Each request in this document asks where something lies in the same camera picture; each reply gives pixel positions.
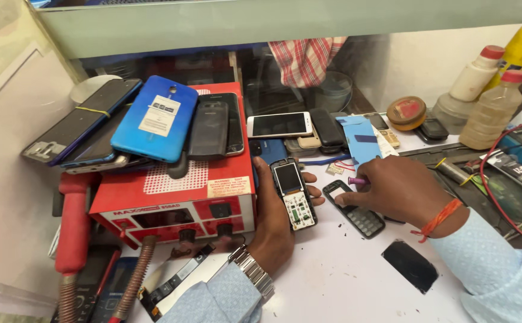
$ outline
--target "orange thread bracelet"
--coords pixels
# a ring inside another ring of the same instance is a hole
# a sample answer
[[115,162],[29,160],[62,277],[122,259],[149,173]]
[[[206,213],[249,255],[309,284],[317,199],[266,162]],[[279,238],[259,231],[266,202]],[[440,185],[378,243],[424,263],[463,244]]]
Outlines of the orange thread bracelet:
[[429,223],[425,224],[421,231],[412,230],[410,233],[415,234],[417,236],[424,236],[422,240],[418,241],[420,243],[424,243],[426,239],[429,237],[430,233],[436,229],[436,227],[441,224],[448,216],[454,213],[459,206],[462,205],[459,199],[455,198],[450,203],[448,203],[438,215],[433,218]]

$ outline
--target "white smartphone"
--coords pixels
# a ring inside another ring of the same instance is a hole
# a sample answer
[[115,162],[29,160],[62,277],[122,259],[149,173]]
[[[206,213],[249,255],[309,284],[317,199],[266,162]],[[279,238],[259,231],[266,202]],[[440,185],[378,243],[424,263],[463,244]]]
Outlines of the white smartphone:
[[308,112],[256,115],[247,118],[247,137],[292,137],[313,132]]
[[129,154],[122,153],[118,155],[114,160],[109,163],[104,164],[91,164],[85,166],[71,167],[66,168],[66,173],[77,174],[77,173],[92,173],[92,172],[101,172],[107,170],[113,170],[115,168],[120,168],[128,164],[129,162]]

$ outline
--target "warning label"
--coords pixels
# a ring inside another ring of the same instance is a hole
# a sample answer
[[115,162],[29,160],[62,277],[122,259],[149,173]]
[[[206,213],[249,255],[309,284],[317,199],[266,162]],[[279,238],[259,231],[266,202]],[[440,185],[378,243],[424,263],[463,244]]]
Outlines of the warning label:
[[209,180],[207,198],[243,195],[251,193],[248,176]]

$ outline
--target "checkered cloth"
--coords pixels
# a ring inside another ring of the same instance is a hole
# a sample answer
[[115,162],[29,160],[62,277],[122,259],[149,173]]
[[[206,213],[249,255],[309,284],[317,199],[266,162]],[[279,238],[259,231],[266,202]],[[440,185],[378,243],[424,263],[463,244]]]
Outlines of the checkered cloth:
[[325,79],[327,66],[347,37],[270,41],[279,64],[281,83],[289,87],[317,86]]

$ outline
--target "metal watch strap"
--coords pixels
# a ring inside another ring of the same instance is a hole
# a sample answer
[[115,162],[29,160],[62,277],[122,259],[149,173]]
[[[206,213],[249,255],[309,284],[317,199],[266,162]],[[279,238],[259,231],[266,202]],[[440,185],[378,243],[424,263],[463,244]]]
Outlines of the metal watch strap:
[[249,280],[255,285],[263,298],[266,298],[275,288],[273,280],[269,275],[257,264],[257,261],[247,251],[247,245],[237,248],[229,256],[229,261],[234,262],[242,272],[249,277]]

